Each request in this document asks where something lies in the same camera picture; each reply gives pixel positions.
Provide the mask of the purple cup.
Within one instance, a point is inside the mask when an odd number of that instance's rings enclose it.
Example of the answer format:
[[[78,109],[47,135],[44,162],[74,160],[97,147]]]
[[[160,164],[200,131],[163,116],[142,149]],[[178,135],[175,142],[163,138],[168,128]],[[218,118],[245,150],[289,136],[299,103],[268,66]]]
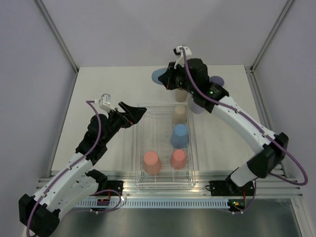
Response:
[[[194,114],[201,114],[204,111],[204,108],[196,104],[195,102],[192,103],[192,112]]]
[[[224,86],[225,84],[224,79],[220,76],[211,76],[209,79],[210,79],[210,82],[216,83],[220,86]]]

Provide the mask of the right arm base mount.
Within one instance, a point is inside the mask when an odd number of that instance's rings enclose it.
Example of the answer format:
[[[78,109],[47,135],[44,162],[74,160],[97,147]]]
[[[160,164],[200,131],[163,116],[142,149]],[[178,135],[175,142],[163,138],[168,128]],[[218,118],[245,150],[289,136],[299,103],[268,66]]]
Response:
[[[254,195],[254,184],[252,181],[239,187],[232,181],[212,180],[205,186],[205,189],[211,192],[213,197],[250,197]]]

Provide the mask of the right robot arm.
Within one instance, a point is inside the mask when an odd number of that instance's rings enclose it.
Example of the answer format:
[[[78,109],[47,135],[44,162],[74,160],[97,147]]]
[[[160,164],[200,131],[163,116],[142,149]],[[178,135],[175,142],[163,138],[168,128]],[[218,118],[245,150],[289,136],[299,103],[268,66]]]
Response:
[[[224,121],[250,146],[255,155],[235,169],[225,183],[226,191],[237,195],[248,182],[267,177],[284,159],[288,137],[254,121],[226,89],[210,79],[201,59],[189,59],[187,63],[189,67],[185,68],[170,62],[167,68],[154,71],[152,79],[167,90],[179,89],[191,94],[196,104]]]

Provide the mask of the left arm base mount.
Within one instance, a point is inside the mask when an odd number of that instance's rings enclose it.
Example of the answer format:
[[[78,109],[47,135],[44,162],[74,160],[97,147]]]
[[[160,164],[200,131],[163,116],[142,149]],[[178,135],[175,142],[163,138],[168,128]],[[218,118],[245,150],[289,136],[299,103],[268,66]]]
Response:
[[[122,195],[124,182],[122,180],[108,180],[98,184],[97,191],[90,196],[114,196]]]

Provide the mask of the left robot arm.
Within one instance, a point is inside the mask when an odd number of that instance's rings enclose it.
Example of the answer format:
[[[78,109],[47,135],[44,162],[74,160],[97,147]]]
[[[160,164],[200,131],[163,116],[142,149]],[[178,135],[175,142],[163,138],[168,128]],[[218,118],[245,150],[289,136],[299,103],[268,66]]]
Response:
[[[28,237],[50,236],[82,199],[107,192],[107,176],[93,166],[119,130],[137,124],[147,111],[124,102],[119,102],[119,106],[122,112],[116,108],[109,109],[107,115],[96,112],[66,166],[32,196],[24,194],[19,199],[19,218]]]

